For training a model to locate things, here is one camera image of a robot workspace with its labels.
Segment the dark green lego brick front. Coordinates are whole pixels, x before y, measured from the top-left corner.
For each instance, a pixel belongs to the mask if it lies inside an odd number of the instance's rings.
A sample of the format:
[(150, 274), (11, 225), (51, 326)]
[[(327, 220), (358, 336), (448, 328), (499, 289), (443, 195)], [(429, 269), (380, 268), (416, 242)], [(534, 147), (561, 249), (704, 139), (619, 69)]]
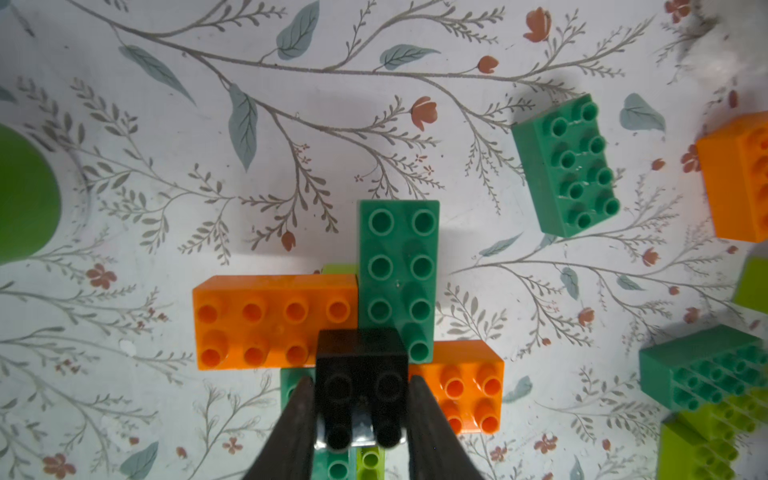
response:
[[(283, 368), (280, 370), (280, 406), (284, 410), (290, 396), (302, 378), (315, 379), (314, 368)], [(343, 453), (322, 449), (314, 452), (312, 480), (341, 480), (356, 478), (356, 453), (350, 448)]]

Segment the black small lego piece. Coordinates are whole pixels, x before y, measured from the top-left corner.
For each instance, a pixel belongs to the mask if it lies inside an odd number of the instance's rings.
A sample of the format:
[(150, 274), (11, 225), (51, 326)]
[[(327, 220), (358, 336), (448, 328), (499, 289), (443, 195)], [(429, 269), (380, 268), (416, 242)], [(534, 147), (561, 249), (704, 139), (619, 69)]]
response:
[(366, 414), (375, 443), (400, 443), (406, 416), (409, 357), (393, 328), (323, 330), (318, 335), (315, 400), (324, 442), (334, 452), (353, 441), (353, 413)]

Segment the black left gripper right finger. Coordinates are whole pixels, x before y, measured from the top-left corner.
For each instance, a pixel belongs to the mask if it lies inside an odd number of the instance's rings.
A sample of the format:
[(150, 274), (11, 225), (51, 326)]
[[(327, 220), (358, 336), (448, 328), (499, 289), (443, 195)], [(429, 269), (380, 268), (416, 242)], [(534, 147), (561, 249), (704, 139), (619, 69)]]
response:
[(423, 377), (409, 381), (406, 407), (411, 479), (480, 480)]

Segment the long lime green lego brick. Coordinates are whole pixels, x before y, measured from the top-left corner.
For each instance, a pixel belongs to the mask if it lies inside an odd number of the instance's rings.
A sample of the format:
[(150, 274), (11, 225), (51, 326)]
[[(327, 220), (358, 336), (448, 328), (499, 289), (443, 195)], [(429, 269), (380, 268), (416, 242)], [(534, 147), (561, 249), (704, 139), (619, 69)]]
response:
[[(358, 274), (355, 264), (327, 264), (321, 272), (323, 274)], [(352, 448), (355, 456), (355, 473), (357, 480), (381, 480), (385, 478), (386, 453), (377, 446)]]

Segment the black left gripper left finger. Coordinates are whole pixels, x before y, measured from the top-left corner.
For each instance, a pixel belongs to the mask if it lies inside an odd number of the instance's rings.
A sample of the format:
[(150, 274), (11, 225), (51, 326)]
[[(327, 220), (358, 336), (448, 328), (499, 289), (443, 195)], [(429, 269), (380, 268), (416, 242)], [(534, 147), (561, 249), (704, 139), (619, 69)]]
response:
[(316, 441), (313, 380), (303, 377), (243, 480), (308, 480)]

